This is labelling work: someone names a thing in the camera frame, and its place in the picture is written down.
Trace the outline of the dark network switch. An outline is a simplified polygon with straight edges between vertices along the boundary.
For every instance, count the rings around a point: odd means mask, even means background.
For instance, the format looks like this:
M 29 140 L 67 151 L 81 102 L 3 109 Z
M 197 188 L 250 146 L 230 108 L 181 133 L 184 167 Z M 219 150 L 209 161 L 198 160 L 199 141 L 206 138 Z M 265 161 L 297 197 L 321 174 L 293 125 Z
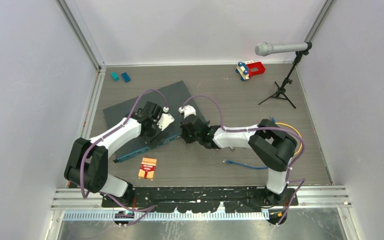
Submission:
M 127 142 L 115 151 L 115 163 L 122 163 L 180 138 L 182 132 L 180 124 L 184 117 L 179 113 L 179 108 L 192 95 L 184 81 L 175 82 L 158 90 L 166 97 L 169 105 L 168 113 L 174 117 L 174 122 L 161 134 L 162 138 L 158 145 L 148 146 L 142 137 Z M 132 98 L 105 108 L 103 113 L 107 127 L 110 129 L 122 121 L 124 117 L 127 117 L 136 100 L 136 98 Z

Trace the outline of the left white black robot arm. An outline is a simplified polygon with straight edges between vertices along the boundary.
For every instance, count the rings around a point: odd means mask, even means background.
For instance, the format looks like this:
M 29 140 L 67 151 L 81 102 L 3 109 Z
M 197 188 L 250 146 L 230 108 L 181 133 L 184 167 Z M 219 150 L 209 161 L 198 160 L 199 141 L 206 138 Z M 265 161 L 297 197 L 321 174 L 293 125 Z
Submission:
M 127 181 L 109 174 L 109 157 L 136 138 L 147 144 L 159 143 L 174 121 L 168 107 L 147 101 L 143 108 L 133 110 L 106 132 L 91 139 L 76 139 L 64 178 L 83 189 L 85 197 L 89 192 L 110 194 L 121 207 L 128 207 L 133 202 L 133 193 L 128 190 Z

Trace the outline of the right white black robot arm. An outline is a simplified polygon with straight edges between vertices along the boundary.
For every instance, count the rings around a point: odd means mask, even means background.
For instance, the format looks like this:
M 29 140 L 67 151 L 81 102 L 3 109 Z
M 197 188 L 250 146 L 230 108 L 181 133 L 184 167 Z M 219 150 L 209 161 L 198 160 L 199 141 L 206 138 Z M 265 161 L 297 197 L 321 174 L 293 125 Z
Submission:
M 209 126 L 196 115 L 185 117 L 181 123 L 181 137 L 187 143 L 198 142 L 206 149 L 251 149 L 268 168 L 265 198 L 271 205 L 279 205 L 286 197 L 288 166 L 295 154 L 297 141 L 286 129 L 269 119 L 246 128 Z

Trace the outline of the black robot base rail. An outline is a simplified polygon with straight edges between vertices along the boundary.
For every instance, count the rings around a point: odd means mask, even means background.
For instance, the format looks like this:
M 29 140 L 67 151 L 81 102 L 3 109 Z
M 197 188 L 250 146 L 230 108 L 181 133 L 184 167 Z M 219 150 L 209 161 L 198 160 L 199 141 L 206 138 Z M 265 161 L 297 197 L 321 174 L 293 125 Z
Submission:
M 124 196 L 115 200 L 105 196 L 101 206 L 115 208 L 123 204 L 139 209 L 154 206 L 157 213 L 214 213 L 220 208 L 226 213 L 256 213 L 261 209 L 298 206 L 294 191 L 287 188 L 274 202 L 275 198 L 268 196 L 264 187 L 257 186 L 130 187 Z

